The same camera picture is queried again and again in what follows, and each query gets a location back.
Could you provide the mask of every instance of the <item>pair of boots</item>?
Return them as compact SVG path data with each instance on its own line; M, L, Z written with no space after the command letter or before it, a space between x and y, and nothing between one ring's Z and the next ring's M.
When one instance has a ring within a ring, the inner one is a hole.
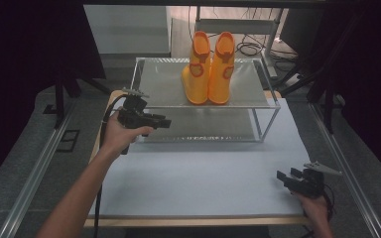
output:
M205 32L195 32L190 63L182 71L182 82L188 100L202 104L208 98L215 104L228 101L230 78L234 71L234 38L223 32L215 44L211 62L209 39Z

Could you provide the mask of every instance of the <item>white table surface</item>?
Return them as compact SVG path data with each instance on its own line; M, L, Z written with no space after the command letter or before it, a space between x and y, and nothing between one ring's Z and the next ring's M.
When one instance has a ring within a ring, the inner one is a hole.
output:
M286 100L279 102L282 108L263 143L132 144L128 155L108 171L100 215L302 215L300 203L276 179L276 172L302 170L310 159ZM94 214L94 205L89 214Z

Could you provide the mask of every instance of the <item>hand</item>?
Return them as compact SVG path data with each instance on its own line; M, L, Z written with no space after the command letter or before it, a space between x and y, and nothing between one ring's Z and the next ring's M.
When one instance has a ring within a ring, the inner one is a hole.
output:
M309 221L314 229L315 237L331 238L332 231L327 220L327 204L323 196L312 199L292 191L299 201L308 216Z
M118 115L119 111L116 111L107 121L104 144L100 149L100 151L108 152L109 158L113 160L118 158L120 153L127 148L129 144L135 142L135 139L139 135L148 135L154 131L154 128L148 126L137 129L126 129L117 120Z
M292 194L302 203L302 207L311 223L327 222L327 204L323 196L312 199L294 191L292 191Z

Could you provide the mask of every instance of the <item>glass shelf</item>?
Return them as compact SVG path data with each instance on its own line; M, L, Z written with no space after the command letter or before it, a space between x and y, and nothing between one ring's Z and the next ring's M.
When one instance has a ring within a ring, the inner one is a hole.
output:
M271 88L261 59L236 59L230 81L230 98L224 105L207 101L191 104L181 80L189 59L137 58L131 88L149 98L146 112L165 115L170 129L159 129L145 142L229 141L263 142L280 104Z

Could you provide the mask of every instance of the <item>white wall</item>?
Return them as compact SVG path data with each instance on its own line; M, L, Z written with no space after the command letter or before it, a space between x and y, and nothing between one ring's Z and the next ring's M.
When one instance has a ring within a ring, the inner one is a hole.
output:
M101 54L168 54L171 16L165 6L84 5Z

